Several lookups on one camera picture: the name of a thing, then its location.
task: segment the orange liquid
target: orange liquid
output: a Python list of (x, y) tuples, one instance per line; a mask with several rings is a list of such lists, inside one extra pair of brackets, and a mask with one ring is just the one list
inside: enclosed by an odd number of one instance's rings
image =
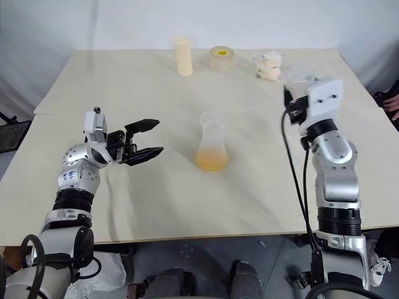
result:
[(195, 163), (203, 170), (219, 171), (229, 163), (229, 156), (226, 151), (217, 148), (204, 148), (198, 151)]

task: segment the yellow label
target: yellow label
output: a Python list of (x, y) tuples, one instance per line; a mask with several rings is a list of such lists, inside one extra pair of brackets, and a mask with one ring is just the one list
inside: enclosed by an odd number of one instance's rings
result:
[(218, 53), (218, 55), (227, 55), (226, 50), (217, 50), (216, 53)]

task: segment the cup with orange liquid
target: cup with orange liquid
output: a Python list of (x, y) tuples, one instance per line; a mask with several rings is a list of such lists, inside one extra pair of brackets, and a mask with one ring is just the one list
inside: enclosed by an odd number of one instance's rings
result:
[(224, 144), (227, 129), (226, 117), (218, 112), (201, 114), (202, 140), (195, 156), (196, 165), (207, 171), (219, 171), (229, 163), (229, 154)]

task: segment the table surface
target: table surface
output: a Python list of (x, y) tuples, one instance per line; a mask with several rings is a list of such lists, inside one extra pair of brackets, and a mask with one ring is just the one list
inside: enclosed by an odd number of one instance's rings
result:
[[(399, 225), (399, 138), (384, 112), (336, 49), (280, 50), (283, 69), (300, 66), (341, 78), (345, 98), (338, 127), (358, 148), (362, 227)], [(207, 50), (193, 50), (194, 72), (176, 72), (172, 50), (76, 51), (36, 108), (25, 140), (0, 182), (0, 245), (38, 233), (52, 209), (67, 148), (82, 142), (85, 111), (105, 114), (108, 132), (142, 118), (161, 123), (135, 135), (139, 148), (164, 146), (134, 167), (100, 171), (92, 207), (97, 243), (305, 231), (282, 142), (282, 82), (255, 77), (253, 53), (235, 50), (228, 73), (209, 69)], [(199, 116), (226, 114), (229, 166), (208, 173), (193, 164)], [(298, 128), (287, 124), (297, 172), (304, 152)], [(317, 228), (315, 172), (308, 170), (310, 221)]]

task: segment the black cable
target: black cable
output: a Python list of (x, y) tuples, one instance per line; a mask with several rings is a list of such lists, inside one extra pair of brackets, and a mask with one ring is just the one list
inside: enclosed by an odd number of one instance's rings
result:
[[(309, 160), (309, 149), (307, 148), (306, 149), (306, 154), (305, 154), (304, 172), (303, 172), (303, 175), (302, 175), (302, 178), (303, 178), (302, 187), (304, 189), (304, 205), (305, 205), (305, 213), (306, 213), (306, 222), (307, 223), (309, 223), (309, 208), (308, 208), (308, 205), (307, 205), (307, 187), (306, 187), (306, 172), (307, 172), (307, 162), (308, 162), (308, 160)], [(314, 237), (314, 234), (313, 234), (312, 230), (310, 230), (310, 231), (311, 231), (311, 234), (309, 236), (310, 237), (309, 242), (313, 243), (314, 248), (317, 250), (318, 246), (317, 246), (316, 239)]]
[(313, 289), (306, 295), (305, 299), (317, 299), (321, 293), (331, 291), (331, 290), (343, 290), (352, 293), (359, 294), (361, 296), (367, 297), (369, 299), (383, 299), (381, 296), (374, 294), (370, 291), (365, 290), (364, 288), (358, 287), (356, 285), (350, 285), (349, 283), (342, 282), (329, 282), (322, 283)]
[(0, 254), (0, 298), (4, 298), (6, 292), (6, 259)]
[(97, 269), (97, 271), (96, 272), (94, 272), (93, 274), (90, 274), (90, 275), (86, 275), (86, 276), (78, 276), (76, 279), (78, 280), (78, 279), (89, 279), (89, 278), (93, 278), (94, 276), (97, 276), (99, 273), (100, 273), (100, 271), (101, 271), (101, 262), (100, 262), (100, 260), (97, 258), (97, 257), (93, 257), (93, 261), (94, 262), (96, 262), (97, 263), (97, 266), (99, 267), (98, 269)]
[(29, 241), (33, 243), (33, 246), (36, 249), (37, 258), (36, 258), (35, 278), (33, 279), (33, 284), (31, 290), (29, 291), (27, 299), (36, 299), (40, 292), (40, 287), (42, 285), (43, 276), (44, 276), (44, 269), (46, 268), (46, 255), (44, 254), (43, 245), (42, 242), (39, 240), (39, 238), (36, 237), (35, 235), (27, 235), (21, 243), (21, 251), (20, 251), (20, 258), (23, 268), (27, 267), (25, 256), (27, 254), (26, 247)]
[(284, 120), (286, 119), (287, 114), (288, 114), (288, 111), (287, 110), (284, 111), (284, 113), (282, 114), (282, 118), (281, 118), (282, 139), (284, 140), (284, 144), (286, 146), (288, 160), (289, 160), (289, 165), (291, 167), (292, 177), (294, 178), (294, 183), (295, 183), (295, 188), (296, 188), (297, 195), (298, 195), (300, 209), (302, 210), (302, 215), (304, 216), (304, 219), (305, 219), (306, 231), (307, 231), (307, 234), (309, 236), (309, 244), (310, 244), (310, 247), (312, 248), (312, 251), (315, 252), (317, 250), (317, 247), (315, 246), (315, 243), (313, 242), (313, 239), (314, 239), (314, 237), (312, 238), (313, 232), (312, 232), (312, 229), (310, 228), (309, 220), (306, 217), (306, 211), (305, 211), (304, 203), (302, 202), (302, 196), (300, 194), (299, 183), (298, 183), (297, 175), (296, 175), (296, 172), (295, 172), (294, 163), (292, 162), (292, 156), (291, 156), (291, 151), (290, 151), (289, 145), (288, 145), (286, 131), (284, 129)]

